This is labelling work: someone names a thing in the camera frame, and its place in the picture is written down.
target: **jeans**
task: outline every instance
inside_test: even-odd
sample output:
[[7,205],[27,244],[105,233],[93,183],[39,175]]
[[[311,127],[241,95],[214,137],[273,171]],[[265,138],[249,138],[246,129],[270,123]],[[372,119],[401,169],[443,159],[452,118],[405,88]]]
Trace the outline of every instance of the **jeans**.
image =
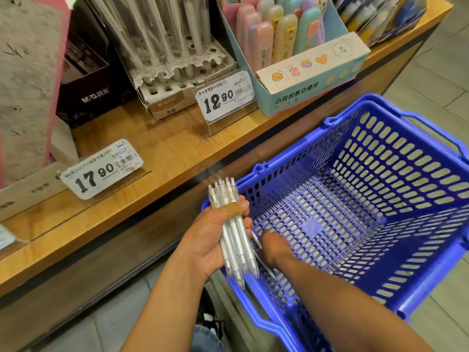
[[217,336],[202,325],[194,326],[191,352],[226,352]]

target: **blue shopping basket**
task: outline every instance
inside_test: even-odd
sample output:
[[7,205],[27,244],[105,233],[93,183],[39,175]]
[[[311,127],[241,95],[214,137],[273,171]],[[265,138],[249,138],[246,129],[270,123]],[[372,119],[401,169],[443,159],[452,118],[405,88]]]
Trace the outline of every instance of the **blue shopping basket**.
[[[378,95],[326,118],[237,184],[251,203],[254,232],[280,232],[299,259],[355,284],[402,319],[469,249],[465,146]],[[259,280],[245,275],[271,321],[226,278],[255,325],[289,351],[331,350],[283,274],[277,281],[265,271]]]

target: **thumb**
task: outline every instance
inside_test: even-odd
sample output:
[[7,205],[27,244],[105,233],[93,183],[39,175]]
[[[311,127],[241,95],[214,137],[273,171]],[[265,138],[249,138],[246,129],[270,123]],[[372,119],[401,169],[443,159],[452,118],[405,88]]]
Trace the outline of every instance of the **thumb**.
[[236,216],[243,215],[243,208],[238,202],[232,202],[225,206],[219,207],[218,209],[210,211],[206,218],[209,223],[214,225],[222,225],[225,221],[232,219]]

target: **shoe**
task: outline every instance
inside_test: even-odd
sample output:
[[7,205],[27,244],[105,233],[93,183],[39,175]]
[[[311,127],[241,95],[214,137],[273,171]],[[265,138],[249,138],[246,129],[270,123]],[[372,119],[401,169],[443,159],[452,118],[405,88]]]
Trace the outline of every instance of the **shoe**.
[[197,310],[196,324],[202,325],[212,331],[217,338],[221,341],[223,337],[223,321],[216,319],[215,308],[210,299],[208,291],[203,288],[202,296],[200,297],[199,308]]

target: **wooden counter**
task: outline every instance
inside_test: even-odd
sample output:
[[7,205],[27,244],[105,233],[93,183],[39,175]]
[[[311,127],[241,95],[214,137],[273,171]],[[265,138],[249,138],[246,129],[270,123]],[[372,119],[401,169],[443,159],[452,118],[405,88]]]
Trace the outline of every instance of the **wooden counter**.
[[[245,175],[360,94],[383,93],[452,7],[445,0],[428,4],[415,29],[372,49],[354,82],[272,118],[256,110],[210,138],[196,106],[155,122],[134,101],[77,129],[83,157],[125,138],[144,166],[91,200],[81,201],[66,190],[3,223],[31,241],[0,261],[0,296],[8,297],[1,304],[0,324],[11,327],[0,333],[5,351],[24,347],[177,242],[197,214],[208,181]],[[100,239],[78,262],[52,269]],[[41,274],[46,277],[40,283],[16,293]],[[44,306],[48,320],[19,331],[18,326],[41,316]],[[28,311],[19,314],[21,309]]]
[[[429,0],[415,29],[373,48],[362,71],[440,23],[451,4]],[[4,225],[31,241],[0,261],[0,296],[66,257],[161,196],[182,185],[230,153],[281,123],[313,99],[277,116],[256,110],[214,137],[208,137],[197,106],[159,122],[138,100],[119,107],[75,131],[83,157],[125,138],[144,159],[143,169],[88,201],[70,190],[26,210]]]

